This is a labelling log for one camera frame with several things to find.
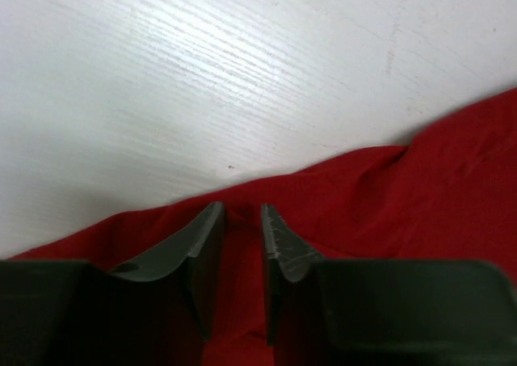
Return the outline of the red t-shirt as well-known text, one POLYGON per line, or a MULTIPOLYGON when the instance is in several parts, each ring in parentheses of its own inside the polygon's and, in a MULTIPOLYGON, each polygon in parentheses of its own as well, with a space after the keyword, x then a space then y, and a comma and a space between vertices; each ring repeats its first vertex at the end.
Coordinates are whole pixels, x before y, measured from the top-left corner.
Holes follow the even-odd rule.
POLYGON ((109 269, 226 207, 214 337, 206 365, 270 365, 260 206, 323 253, 345 259, 482 259, 516 276, 516 92, 436 121, 408 145, 359 149, 290 175, 258 179, 160 208, 122 212, 25 259, 86 259, 109 269))

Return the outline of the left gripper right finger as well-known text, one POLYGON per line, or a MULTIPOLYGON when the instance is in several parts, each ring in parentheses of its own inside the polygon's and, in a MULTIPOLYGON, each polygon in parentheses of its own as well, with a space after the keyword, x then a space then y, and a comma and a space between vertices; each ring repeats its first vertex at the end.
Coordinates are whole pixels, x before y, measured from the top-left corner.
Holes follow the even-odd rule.
POLYGON ((261 208, 277 365, 513 365, 516 292, 490 263, 330 259, 261 208))

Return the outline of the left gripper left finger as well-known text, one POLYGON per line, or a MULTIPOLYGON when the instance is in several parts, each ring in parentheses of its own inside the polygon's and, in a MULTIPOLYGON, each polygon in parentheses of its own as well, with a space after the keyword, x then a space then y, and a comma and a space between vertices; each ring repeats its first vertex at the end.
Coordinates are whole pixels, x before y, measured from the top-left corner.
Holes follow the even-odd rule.
POLYGON ((224 218, 212 203, 110 271, 80 260, 2 262, 2 364, 201 364, 224 218))

